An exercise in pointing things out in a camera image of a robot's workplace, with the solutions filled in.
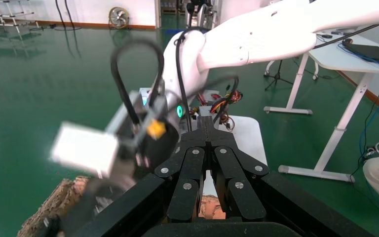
orange baseboard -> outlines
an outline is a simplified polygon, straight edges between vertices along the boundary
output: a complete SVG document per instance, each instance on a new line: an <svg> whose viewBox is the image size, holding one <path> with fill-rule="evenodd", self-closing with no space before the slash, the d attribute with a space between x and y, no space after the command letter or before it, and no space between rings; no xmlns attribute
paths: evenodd
<svg viewBox="0 0 379 237"><path fill-rule="evenodd" d="M341 72L341 71L337 71L337 72L339 74L341 74L344 78L346 78L348 81L350 81L352 84L354 84L355 86L358 86L357 83L355 83L351 78L349 78L343 72ZM365 96L367 96L371 101L375 102L376 105L379 105L379 98L377 98L377 96L375 94L373 94L371 91L367 90L365 92Z"/></svg>
<svg viewBox="0 0 379 237"><path fill-rule="evenodd" d="M39 24L57 24L57 25L62 25L62 22L60 21L38 21ZM78 27L104 27L108 28L108 24L102 24L102 23L83 23L83 22L73 22L75 26ZM65 22L66 26L71 26L70 22ZM148 29L148 30L154 30L156 29L155 26L142 26L142 25L129 25L130 28L133 29Z"/></svg>

white robotic arm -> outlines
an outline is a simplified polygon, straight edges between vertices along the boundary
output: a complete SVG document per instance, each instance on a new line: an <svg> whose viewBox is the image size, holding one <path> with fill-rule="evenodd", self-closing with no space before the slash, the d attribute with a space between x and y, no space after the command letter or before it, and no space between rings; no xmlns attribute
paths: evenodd
<svg viewBox="0 0 379 237"><path fill-rule="evenodd" d="M206 83L211 68L290 58L313 49L318 31L377 23L379 1L283 0L231 18L205 34L189 32L180 48L186 94ZM168 96L168 103L181 96L174 44L180 34L164 52L165 88L174 94Z"/></svg>
<svg viewBox="0 0 379 237"><path fill-rule="evenodd" d="M231 18L205 34L199 31L188 32L179 48L186 95L194 95L205 86L211 68L297 56L313 49L317 31L377 23L379 1L317 0L309 3L308 0L283 0ZM109 176L120 150L120 140L124 138L121 152L132 158L133 152L137 152L136 160L140 163L144 160L146 166L149 166L152 157L166 157L165 150L173 147L179 137L180 118L174 107L182 96L177 75L177 46L174 43L180 35L178 33L172 37L163 54L165 64L162 78L167 104L164 97L159 98L159 106L150 108L144 121L133 126L132 138L117 138L128 117L125 105L120 107L110 122L109 128L114 124L114 129L101 132L71 125L62 126L52 149L53 159L82 170L95 171L99 176ZM138 95L134 94L133 98L133 106L140 106L139 109L143 110L142 102L137 100ZM165 107L170 111L167 118L164 117ZM175 129L170 129L172 132L169 137L163 136L161 139L152 139L152 143L142 143L148 138L147 129L152 127L156 119L166 119L169 123L165 124L175 127L177 133L174 133ZM147 144L153 148L149 152Z"/></svg>

metal shelf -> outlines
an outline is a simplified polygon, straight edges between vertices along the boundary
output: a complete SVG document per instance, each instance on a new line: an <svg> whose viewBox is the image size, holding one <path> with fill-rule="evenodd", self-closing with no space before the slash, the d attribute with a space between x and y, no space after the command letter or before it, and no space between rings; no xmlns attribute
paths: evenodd
<svg viewBox="0 0 379 237"><path fill-rule="evenodd" d="M17 17L17 16L27 16L27 15L32 15L32 14L34 14L34 12L31 12L31 13L24 13L24 12L22 11L22 12L13 13L12 16L9 16L9 15L1 15L1 17L5 17L5 18L13 18L13 17Z"/></svg>
<svg viewBox="0 0 379 237"><path fill-rule="evenodd" d="M0 2L4 2L4 3L7 3L7 2L19 2L19 1L30 1L30 0L0 0Z"/></svg>
<svg viewBox="0 0 379 237"><path fill-rule="evenodd" d="M35 23L37 27L39 27L38 22L36 20L27 20L27 18L25 17L27 15L34 14L34 12L27 13L27 11L24 10L21 2L26 2L26 1L28 2L28 5L31 9L30 0L0 0L0 6L6 5L7 12L9 12L9 14L8 13L2 14L0 10L0 26L3 26L4 28L7 26L15 27L17 29L19 38L21 40L22 40L22 36L20 33L20 29L18 27L26 26L31 23ZM12 3L18 3L21 8L21 12L12 13L12 10L11 10ZM20 16L23 16L25 20L15 19L15 17L20 17Z"/></svg>

green epoxy floor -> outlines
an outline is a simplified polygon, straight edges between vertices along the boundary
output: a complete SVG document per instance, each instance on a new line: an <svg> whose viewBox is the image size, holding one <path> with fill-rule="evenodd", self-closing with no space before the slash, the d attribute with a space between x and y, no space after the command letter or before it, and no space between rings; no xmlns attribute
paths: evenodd
<svg viewBox="0 0 379 237"><path fill-rule="evenodd" d="M71 52L68 50L66 36ZM0 237L14 236L21 224L43 203L63 178L77 172L48 160L49 149L61 121L69 120L103 129L121 104L111 77L109 57L124 39L146 37L165 46L167 29L111 31L81 29L76 32L38 31L23 41L0 37ZM244 97L230 113L257 119L266 157L272 170L281 164L313 168L334 126L347 106L354 86L343 78L313 81L306 74L296 108L312 109L312 116L266 114L264 106L287 103L291 86L280 83L264 92L266 63L214 69L210 78L228 72L240 77ZM312 62L307 68L313 69ZM285 60L282 77L293 81L298 67ZM145 48L133 49L120 60L121 75L129 90L147 87L156 75L155 56ZM321 75L337 76L321 69ZM217 87L223 91L225 85ZM358 139L371 102L364 98L353 116L326 170L351 173L359 156ZM379 141L379 116L368 130L369 144ZM379 210L344 182L285 175L345 217L379 236ZM362 174L355 186L370 195Z"/></svg>

desk leg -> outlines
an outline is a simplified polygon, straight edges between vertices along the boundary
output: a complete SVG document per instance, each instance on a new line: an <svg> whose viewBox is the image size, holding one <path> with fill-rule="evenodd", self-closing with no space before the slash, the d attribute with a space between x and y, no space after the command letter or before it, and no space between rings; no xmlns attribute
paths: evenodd
<svg viewBox="0 0 379 237"><path fill-rule="evenodd" d="M306 115L312 115L313 112L311 110L302 110L302 109L293 109L294 100L296 99L297 91L300 87L300 82L303 78L303 72L304 68L306 67L308 59L308 53L303 54L302 61L300 63L299 70L297 71L296 79L294 80L293 88L291 89L290 98L288 99L287 107L280 108L280 107L264 107L264 111L266 113L271 112L281 112L281 113L293 113L293 114L306 114Z"/></svg>
<svg viewBox="0 0 379 237"><path fill-rule="evenodd" d="M281 173L298 174L298 175L312 176L312 177L318 177L318 178L324 178L324 179L354 182L354 178L353 177L350 178L350 174L328 172L328 171L324 171L324 169L329 159L331 158L336 146L341 140L343 133L346 131L346 126L348 125L349 121L351 120L352 115L357 109L359 102L361 101L362 97L365 94L365 91L367 91L368 85L370 84L371 79L373 79L373 77L374 77L374 74L371 74L371 73L364 74L364 77L362 78L359 85L355 89L354 95L349 101L349 104L345 112L343 113L341 120L339 121L338 125L335 127L335 130L332 133L332 136L329 139L328 144L326 144L326 147L323 150L323 153L320 156L314 169L305 169L305 168L280 165L278 168L278 171Z"/></svg>

